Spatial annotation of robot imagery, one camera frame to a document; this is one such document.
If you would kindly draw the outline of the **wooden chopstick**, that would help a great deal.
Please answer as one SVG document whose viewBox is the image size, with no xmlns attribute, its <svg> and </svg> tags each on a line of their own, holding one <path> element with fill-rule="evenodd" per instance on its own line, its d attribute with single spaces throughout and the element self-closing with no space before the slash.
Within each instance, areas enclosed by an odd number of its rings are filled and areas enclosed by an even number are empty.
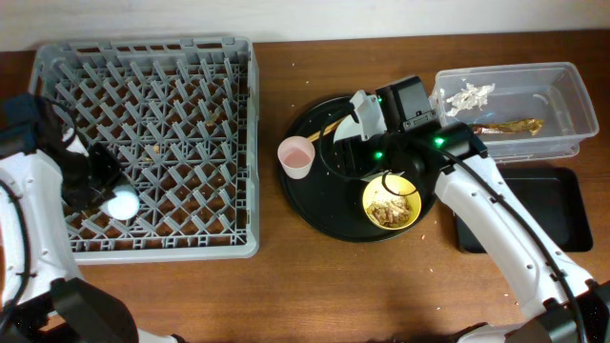
<svg viewBox="0 0 610 343">
<path fill-rule="evenodd" d="M 323 131 L 318 131 L 312 135 L 310 135 L 308 137 L 308 140 L 310 142 L 315 142 L 316 140 L 318 140 L 320 138 L 320 136 L 328 134 L 332 131 L 335 131 L 336 128 L 340 125 L 340 123 L 342 122 L 342 119 L 335 121 L 334 123 L 328 125 L 327 127 L 324 128 Z"/>
</svg>

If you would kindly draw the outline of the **blue plastic cup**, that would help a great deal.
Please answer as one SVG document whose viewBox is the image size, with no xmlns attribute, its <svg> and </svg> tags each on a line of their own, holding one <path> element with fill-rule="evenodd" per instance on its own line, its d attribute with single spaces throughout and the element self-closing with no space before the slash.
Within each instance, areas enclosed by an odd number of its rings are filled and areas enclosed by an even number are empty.
<svg viewBox="0 0 610 343">
<path fill-rule="evenodd" d="M 139 197 L 131 185 L 119 185 L 112 190 L 113 198 L 105 201 L 100 210 L 117 220 L 129 220 L 139 211 Z"/>
</svg>

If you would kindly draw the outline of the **pink plastic cup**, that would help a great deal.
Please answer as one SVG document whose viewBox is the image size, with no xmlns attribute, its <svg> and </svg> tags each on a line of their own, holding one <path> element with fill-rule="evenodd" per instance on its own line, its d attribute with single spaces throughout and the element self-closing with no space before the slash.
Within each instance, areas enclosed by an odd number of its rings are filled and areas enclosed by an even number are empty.
<svg viewBox="0 0 610 343">
<path fill-rule="evenodd" d="M 303 179 L 314 163 L 315 147 L 308 138 L 291 136 L 278 146 L 277 158 L 283 171 L 290 178 Z"/>
</svg>

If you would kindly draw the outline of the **yellow bowl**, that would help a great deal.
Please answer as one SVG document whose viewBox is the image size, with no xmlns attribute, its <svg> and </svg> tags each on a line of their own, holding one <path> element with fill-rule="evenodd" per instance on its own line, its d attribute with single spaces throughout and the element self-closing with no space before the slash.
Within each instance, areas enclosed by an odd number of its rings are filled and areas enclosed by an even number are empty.
<svg viewBox="0 0 610 343">
<path fill-rule="evenodd" d="M 415 224 L 422 214 L 422 199 L 408 179 L 384 173 L 370 181 L 362 194 L 368 219 L 380 229 L 398 231 Z"/>
</svg>

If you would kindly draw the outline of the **food scraps and rice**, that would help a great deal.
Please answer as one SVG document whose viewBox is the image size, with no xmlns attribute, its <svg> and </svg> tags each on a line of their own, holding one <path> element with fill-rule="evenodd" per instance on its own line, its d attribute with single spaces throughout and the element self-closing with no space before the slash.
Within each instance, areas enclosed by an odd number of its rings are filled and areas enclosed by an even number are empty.
<svg viewBox="0 0 610 343">
<path fill-rule="evenodd" d="M 412 209 L 406 196 L 378 191 L 373 193 L 366 212 L 379 226 L 396 229 L 406 225 Z"/>
</svg>

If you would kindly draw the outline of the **white tissue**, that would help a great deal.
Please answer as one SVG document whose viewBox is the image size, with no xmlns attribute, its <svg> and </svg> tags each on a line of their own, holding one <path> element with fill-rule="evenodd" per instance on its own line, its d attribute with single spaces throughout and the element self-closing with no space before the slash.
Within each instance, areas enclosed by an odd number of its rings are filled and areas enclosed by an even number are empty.
<svg viewBox="0 0 610 343">
<path fill-rule="evenodd" d="M 445 100 L 452 108 L 446 113 L 455 117 L 460 111 L 471 110 L 474 107 L 481 109 L 488 104 L 488 96 L 495 90 L 496 85 L 475 86 L 467 83 L 466 88 Z"/>
</svg>

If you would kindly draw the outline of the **brown snack wrapper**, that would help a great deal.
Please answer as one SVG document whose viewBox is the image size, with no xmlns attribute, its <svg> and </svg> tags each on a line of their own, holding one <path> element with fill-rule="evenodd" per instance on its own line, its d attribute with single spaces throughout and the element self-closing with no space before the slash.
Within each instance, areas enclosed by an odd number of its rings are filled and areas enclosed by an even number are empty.
<svg viewBox="0 0 610 343">
<path fill-rule="evenodd" d="M 537 135 L 543 125 L 543 119 L 527 118 L 496 124 L 471 124 L 470 129 L 475 134 L 512 134 L 529 132 L 531 135 Z"/>
</svg>

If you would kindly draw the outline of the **grey round plate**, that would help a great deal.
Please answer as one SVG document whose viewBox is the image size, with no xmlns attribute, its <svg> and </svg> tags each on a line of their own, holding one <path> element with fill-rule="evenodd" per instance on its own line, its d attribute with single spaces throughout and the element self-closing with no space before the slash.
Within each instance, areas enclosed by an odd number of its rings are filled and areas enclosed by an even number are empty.
<svg viewBox="0 0 610 343">
<path fill-rule="evenodd" d="M 344 139 L 357 137 L 361 141 L 366 141 L 368 136 L 364 134 L 362 120 L 356 115 L 347 115 L 341 120 L 335 129 L 334 142 L 337 143 Z"/>
</svg>

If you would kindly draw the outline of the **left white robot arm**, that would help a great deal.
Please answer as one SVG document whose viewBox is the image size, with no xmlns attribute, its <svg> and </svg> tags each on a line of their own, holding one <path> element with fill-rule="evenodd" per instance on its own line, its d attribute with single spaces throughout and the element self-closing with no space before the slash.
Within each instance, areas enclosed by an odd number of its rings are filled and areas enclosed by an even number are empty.
<svg viewBox="0 0 610 343">
<path fill-rule="evenodd" d="M 115 155 L 75 124 L 72 110 L 43 96 L 1 102 L 1 339 L 179 342 L 137 328 L 127 306 L 77 266 L 63 208 L 126 220 L 139 200 Z"/>
</svg>

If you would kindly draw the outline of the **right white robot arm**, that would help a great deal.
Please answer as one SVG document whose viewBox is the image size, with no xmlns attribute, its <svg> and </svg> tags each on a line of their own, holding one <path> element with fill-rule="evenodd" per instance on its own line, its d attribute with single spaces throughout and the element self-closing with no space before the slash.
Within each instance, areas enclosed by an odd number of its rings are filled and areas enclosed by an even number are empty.
<svg viewBox="0 0 610 343">
<path fill-rule="evenodd" d="M 606 342 L 609 285 L 599 284 L 546 234 L 519 202 L 482 141 L 463 123 L 429 122 L 407 132 L 362 129 L 335 131 L 341 156 L 352 155 L 346 171 L 404 172 L 422 164 L 421 177 L 471 230 L 499 267 L 525 321 L 487 323 L 449 336 L 451 342 Z"/>
</svg>

